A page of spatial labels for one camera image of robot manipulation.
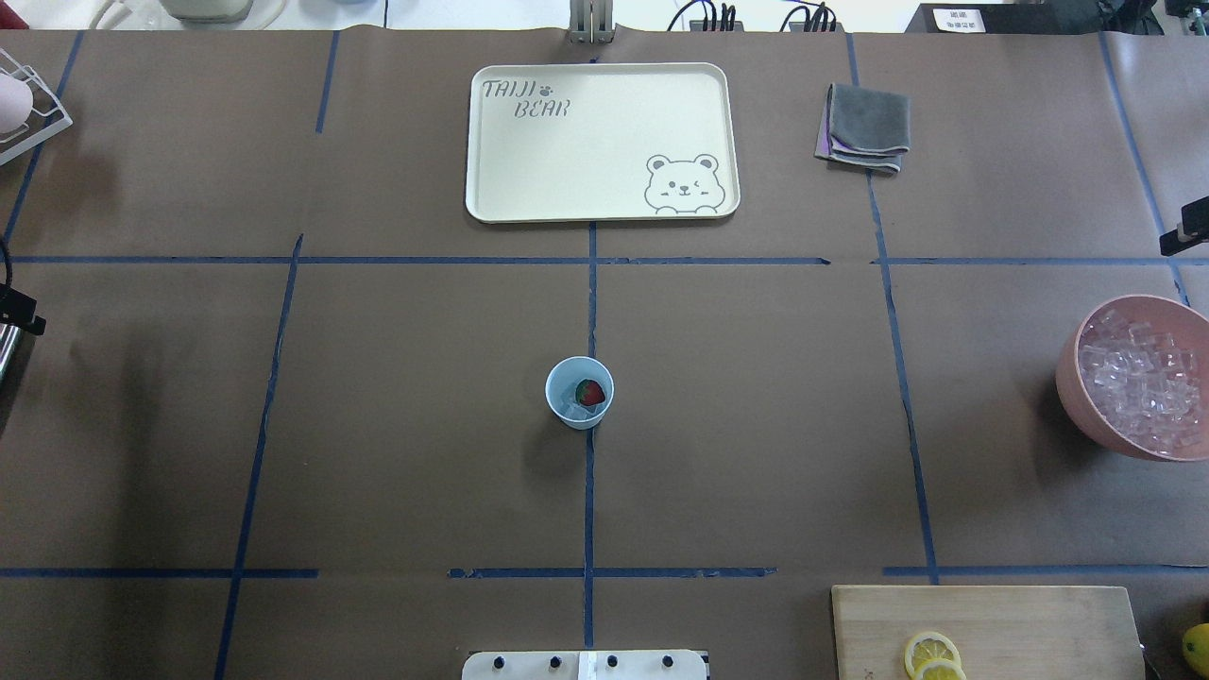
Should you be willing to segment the light blue plastic cup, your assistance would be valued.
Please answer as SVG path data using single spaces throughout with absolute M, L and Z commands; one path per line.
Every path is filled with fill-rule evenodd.
M 574 403 L 575 384 L 582 382 L 583 379 L 592 379 L 602 385 L 607 393 L 604 404 L 588 409 Z M 559 362 L 548 374 L 545 382 L 548 407 L 571 430 L 592 430 L 597 426 L 609 409 L 614 396 L 617 396 L 617 384 L 614 384 L 613 375 L 607 367 L 588 356 L 573 356 Z

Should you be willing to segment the red strawberry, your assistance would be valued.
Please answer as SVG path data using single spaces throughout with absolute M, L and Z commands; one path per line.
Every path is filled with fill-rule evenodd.
M 592 379 L 583 379 L 582 382 L 575 384 L 573 396 L 575 404 L 588 409 L 602 405 L 607 400 L 604 388 Z

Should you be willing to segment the steel muddler black tip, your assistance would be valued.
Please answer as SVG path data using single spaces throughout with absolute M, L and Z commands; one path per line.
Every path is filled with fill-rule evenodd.
M 1 346 L 0 346 L 0 378 L 1 384 L 4 384 L 8 370 L 15 365 L 16 356 L 19 348 L 19 344 L 25 336 L 25 332 L 21 328 L 8 324 L 1 325 Z

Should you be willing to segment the pink bowl of ice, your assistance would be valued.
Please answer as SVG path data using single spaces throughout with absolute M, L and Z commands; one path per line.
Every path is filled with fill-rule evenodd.
M 1204 315 L 1170 298 L 1110 298 L 1062 351 L 1055 370 L 1062 405 L 1110 451 L 1204 461 L 1207 340 Z

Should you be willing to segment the pink cup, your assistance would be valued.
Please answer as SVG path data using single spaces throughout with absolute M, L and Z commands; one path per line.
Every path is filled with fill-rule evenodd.
M 33 90 L 24 77 L 6 73 L 1 73 L 0 86 L 0 129 L 6 136 L 27 123 L 33 111 Z

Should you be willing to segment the folded grey cloth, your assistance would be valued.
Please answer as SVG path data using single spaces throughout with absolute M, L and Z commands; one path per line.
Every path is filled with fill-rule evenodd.
M 881 174 L 897 174 L 912 150 L 912 99 L 893 92 L 831 83 L 812 155 Z

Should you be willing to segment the yellow lemon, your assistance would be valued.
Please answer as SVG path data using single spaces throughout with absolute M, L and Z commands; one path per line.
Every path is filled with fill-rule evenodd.
M 1201 623 L 1182 633 L 1182 661 L 1201 679 L 1209 679 L 1209 623 Z

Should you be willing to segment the bamboo cutting board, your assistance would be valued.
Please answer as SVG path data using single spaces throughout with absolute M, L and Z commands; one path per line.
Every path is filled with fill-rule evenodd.
M 908 679 L 907 645 L 950 638 L 970 679 L 1143 679 L 1120 586 L 866 586 L 831 590 L 841 679 Z

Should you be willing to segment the lemon slices stack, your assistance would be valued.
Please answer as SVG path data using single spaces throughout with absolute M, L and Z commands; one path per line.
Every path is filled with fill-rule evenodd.
M 908 679 L 967 679 L 956 645 L 935 630 L 919 632 L 907 641 L 903 667 Z

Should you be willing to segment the cream bear serving tray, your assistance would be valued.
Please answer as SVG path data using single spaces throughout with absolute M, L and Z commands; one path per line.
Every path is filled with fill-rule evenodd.
M 728 77 L 711 63 L 485 67 L 468 115 L 479 221 L 717 219 L 741 202 Z

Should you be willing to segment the aluminium frame post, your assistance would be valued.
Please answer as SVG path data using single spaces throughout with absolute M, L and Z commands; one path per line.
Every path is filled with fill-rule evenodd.
M 613 44 L 614 5 L 613 0 L 569 0 L 569 42 Z

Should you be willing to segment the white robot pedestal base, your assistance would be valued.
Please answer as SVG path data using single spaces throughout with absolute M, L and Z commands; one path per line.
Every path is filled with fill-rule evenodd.
M 688 649 L 484 651 L 462 679 L 708 679 L 705 653 Z

